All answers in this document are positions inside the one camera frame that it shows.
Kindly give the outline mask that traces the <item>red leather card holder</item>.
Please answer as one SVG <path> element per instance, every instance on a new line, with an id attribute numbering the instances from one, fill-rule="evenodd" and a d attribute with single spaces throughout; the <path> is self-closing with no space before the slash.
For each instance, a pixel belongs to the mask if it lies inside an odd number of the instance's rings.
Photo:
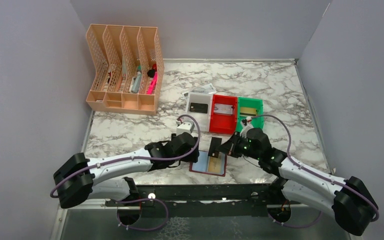
<path id="1" fill-rule="evenodd" d="M 207 151 L 199 151 L 197 162 L 189 165 L 193 173 L 224 177 L 226 175 L 227 156 L 220 153 L 218 157 L 209 156 Z"/>

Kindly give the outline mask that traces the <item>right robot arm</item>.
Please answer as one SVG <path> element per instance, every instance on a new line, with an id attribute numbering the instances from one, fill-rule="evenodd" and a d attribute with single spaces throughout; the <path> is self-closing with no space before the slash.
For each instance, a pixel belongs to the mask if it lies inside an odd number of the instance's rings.
<path id="1" fill-rule="evenodd" d="M 261 169 L 275 175 L 275 186 L 268 190 L 268 196 L 276 204 L 284 200 L 305 204 L 331 216 L 355 236 L 362 236 L 377 216 L 379 207 L 361 179 L 337 177 L 289 157 L 273 147 L 260 128 L 248 130 L 246 136 L 235 132 L 216 150 L 233 158 L 257 160 Z"/>

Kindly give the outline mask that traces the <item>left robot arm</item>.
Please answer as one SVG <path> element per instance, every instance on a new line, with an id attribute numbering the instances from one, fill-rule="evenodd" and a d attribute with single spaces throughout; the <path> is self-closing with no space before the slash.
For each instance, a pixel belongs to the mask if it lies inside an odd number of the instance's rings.
<path id="1" fill-rule="evenodd" d="M 88 199 L 119 199 L 124 205 L 132 205 L 137 191 L 130 183 L 100 184 L 132 173 L 168 169 L 175 162 L 195 163 L 200 138 L 187 132 L 173 134 L 171 140 L 151 142 L 139 150 L 106 158 L 86 158 L 84 153 L 76 153 L 53 174 L 55 187 L 50 196 L 58 199 L 63 209 Z"/>

